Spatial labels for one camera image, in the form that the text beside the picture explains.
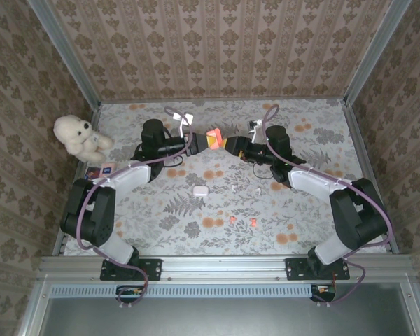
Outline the pink earbud charging case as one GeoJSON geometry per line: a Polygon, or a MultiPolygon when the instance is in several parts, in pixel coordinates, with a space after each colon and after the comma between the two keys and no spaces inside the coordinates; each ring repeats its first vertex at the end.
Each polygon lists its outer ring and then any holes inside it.
{"type": "Polygon", "coordinates": [[[216,150],[225,147],[225,140],[219,128],[209,130],[206,133],[207,145],[211,150],[216,150]]]}

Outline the white teddy bear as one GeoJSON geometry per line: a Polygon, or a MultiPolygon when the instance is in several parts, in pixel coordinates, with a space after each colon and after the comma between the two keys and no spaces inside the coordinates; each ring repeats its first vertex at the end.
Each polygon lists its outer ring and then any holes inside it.
{"type": "Polygon", "coordinates": [[[106,156],[101,150],[113,147],[113,140],[92,128],[92,124],[75,115],[65,115],[56,119],[53,132],[67,153],[81,162],[101,164],[106,156]]]}

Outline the grey metal sheet panel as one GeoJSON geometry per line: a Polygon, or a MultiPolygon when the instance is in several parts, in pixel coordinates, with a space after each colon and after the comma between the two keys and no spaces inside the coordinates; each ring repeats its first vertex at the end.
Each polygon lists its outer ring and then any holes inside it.
{"type": "Polygon", "coordinates": [[[415,336],[398,301],[318,307],[299,299],[54,299],[40,336],[415,336]]]}

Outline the aluminium table back rail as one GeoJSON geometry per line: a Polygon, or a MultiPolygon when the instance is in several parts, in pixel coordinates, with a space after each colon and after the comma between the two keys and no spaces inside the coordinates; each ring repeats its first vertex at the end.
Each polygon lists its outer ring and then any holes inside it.
{"type": "Polygon", "coordinates": [[[277,96],[277,97],[200,97],[200,98],[165,98],[165,99],[114,99],[101,100],[103,104],[138,104],[138,103],[176,103],[176,102],[230,102],[230,101],[279,101],[279,100],[317,100],[338,99],[345,102],[343,96],[277,96]]]}

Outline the aluminium frame corner post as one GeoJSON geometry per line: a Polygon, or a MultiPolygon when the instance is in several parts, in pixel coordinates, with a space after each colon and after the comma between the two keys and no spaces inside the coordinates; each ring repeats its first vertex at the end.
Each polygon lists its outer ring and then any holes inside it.
{"type": "Polygon", "coordinates": [[[370,42],[369,48],[346,89],[344,101],[347,106],[352,106],[359,96],[411,2],[412,0],[392,0],[390,3],[381,24],[370,42]]]}
{"type": "Polygon", "coordinates": [[[28,2],[91,109],[98,111],[101,99],[94,89],[85,71],[85,67],[75,54],[74,47],[68,39],[67,32],[62,27],[60,20],[57,19],[54,10],[50,7],[47,0],[28,0],[28,2]]]}

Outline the aluminium mounting rail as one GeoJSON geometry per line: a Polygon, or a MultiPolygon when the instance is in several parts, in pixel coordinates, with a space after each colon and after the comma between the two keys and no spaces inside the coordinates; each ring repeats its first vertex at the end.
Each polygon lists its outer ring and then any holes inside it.
{"type": "MultiPolygon", "coordinates": [[[[272,283],[285,282],[285,259],[297,255],[266,256],[162,256],[161,282],[174,283],[272,283]]],[[[93,256],[44,257],[38,278],[72,282],[97,282],[102,259],[93,256]]],[[[360,253],[349,259],[350,279],[359,280],[365,269],[368,282],[401,282],[414,276],[407,255],[360,253]]]]}

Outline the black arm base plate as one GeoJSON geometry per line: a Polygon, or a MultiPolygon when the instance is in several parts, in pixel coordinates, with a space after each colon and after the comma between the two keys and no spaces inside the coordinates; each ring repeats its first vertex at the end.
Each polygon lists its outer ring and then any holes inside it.
{"type": "Polygon", "coordinates": [[[319,261],[313,262],[309,258],[285,259],[286,276],[289,281],[305,280],[349,280],[349,268],[342,260],[336,260],[330,265],[319,261]]]}
{"type": "MultiPolygon", "coordinates": [[[[136,266],[144,271],[149,281],[159,281],[162,272],[162,260],[142,258],[136,262],[136,266]]],[[[101,281],[143,281],[144,276],[134,270],[117,266],[114,263],[104,260],[101,265],[99,276],[101,281]]]]}

